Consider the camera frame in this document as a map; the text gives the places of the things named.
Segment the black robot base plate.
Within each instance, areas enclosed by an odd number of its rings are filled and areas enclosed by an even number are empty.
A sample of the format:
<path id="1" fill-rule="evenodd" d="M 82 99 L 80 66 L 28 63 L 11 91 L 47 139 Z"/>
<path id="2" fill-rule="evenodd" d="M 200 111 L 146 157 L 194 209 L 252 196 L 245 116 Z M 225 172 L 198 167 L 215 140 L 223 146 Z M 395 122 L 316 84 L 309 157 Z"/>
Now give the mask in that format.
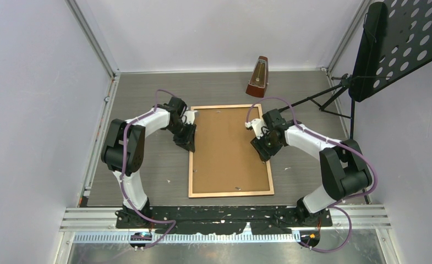
<path id="1" fill-rule="evenodd" d="M 141 218 L 132 209 L 115 211 L 118 229 L 154 229 L 163 234 L 174 220 L 171 234 L 240 234 L 250 227 L 254 234 L 287 234 L 290 228 L 318 228 L 332 226 L 328 211 L 307 219 L 299 219 L 294 207 L 288 206 L 153 206 L 143 214 L 154 222 Z"/>

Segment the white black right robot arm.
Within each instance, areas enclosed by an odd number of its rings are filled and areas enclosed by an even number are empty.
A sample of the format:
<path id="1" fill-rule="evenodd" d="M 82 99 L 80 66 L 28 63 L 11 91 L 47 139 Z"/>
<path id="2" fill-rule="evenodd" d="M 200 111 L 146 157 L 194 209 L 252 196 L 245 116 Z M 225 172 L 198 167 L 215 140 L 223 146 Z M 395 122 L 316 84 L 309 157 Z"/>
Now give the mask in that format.
<path id="1" fill-rule="evenodd" d="M 294 220 L 301 226 L 318 222 L 326 209 L 373 183 L 358 143 L 327 138 L 295 119 L 285 120 L 279 110 L 247 120 L 245 127 L 255 137 L 250 142 L 260 159 L 267 162 L 283 147 L 295 147 L 319 161 L 321 185 L 297 201 Z"/>

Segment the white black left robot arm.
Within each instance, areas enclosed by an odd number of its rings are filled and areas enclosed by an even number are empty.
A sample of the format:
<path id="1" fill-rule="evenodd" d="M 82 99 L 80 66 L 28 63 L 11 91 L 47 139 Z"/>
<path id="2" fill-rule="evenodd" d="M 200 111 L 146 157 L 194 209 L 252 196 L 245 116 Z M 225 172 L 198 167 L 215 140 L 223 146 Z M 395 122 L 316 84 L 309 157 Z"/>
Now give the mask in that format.
<path id="1" fill-rule="evenodd" d="M 145 140 L 158 130 L 167 130 L 173 142 L 192 153 L 195 151 L 197 111 L 190 110 L 178 97 L 156 104 L 146 113 L 128 120 L 111 121 L 101 151 L 101 161 L 112 171 L 119 184 L 123 205 L 116 211 L 117 228 L 145 228 L 151 224 L 169 224 L 154 220 L 146 195 L 140 167 L 144 161 Z"/>

